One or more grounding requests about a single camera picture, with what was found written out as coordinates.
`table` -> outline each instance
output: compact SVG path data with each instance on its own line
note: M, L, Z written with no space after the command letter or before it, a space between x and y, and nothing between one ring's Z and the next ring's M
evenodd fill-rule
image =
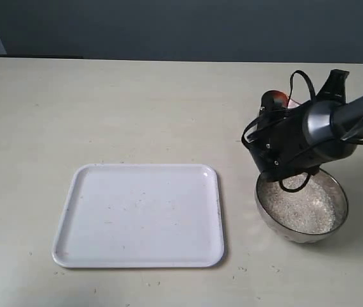
M306 71L363 65L0 58L0 306L363 306L363 147L325 165L350 217L333 237L276 236L254 201L258 171L239 142L261 95ZM294 97L307 98L296 79ZM88 163L204 163L221 182L227 254L210 269L68 270L51 258L61 210Z

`metal bowl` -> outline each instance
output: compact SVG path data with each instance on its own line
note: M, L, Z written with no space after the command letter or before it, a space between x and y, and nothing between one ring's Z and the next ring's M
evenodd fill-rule
M322 233L307 233L299 231L299 229L297 229L294 223L291 223L292 226L290 226L289 225L290 223L287 222L287 219L291 218L292 216L291 214L297 216L296 212L285 212L286 219L282 218L279 219L277 218L276 214L274 216L272 209L270 209L271 208L270 204L267 203L270 201L268 199L268 197L271 196L269 193L274 193L274 197L278 197L278 199L283 198L283 200L289 204L292 204L292 199L296 197L294 196L295 193L288 193L281 189L277 189L276 186L278 186L278 182L267 182L263 180L261 176L258 177L257 185L255 187L255 200L257 202L258 211L262 219L277 234L285 237L290 241L294 241L297 243L313 243L329 237L330 235L338 231L338 229L343 225L346 218L348 217L349 205L346 194L343 191L341 185L331 175L329 175L326 171L323 171L321 169L318 174L311 177L308 185L310 184L312 184L312 186L318 187L317 189L319 191L323 191L322 193L326 194L325 198L323 199L328 200L328 202L324 205L330 208L331 210L330 226L328 227L327 230L325 230ZM312 208L311 210L311 215L312 215L314 212L313 206L315 205L315 203L317 203L316 206L320 207L319 208L317 207L316 210L322 210L321 209L322 203L306 199L308 199L308 197L305 198L305 201L308 201L308 203L305 202L305 206L303 206L303 204L301 203L300 205L298 205L298 208L300 208L299 206L301 206L302 210L306 210L305 208L307 208L308 206L308 208ZM289 211L294 210L291 208L292 208L291 205L289 205L288 210ZM319 218L328 219L326 215L320 215Z

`white tray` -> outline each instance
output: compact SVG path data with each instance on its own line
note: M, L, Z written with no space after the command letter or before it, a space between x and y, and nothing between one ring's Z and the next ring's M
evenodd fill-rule
M209 267L224 252L216 173L202 164L89 164L52 256L62 267Z

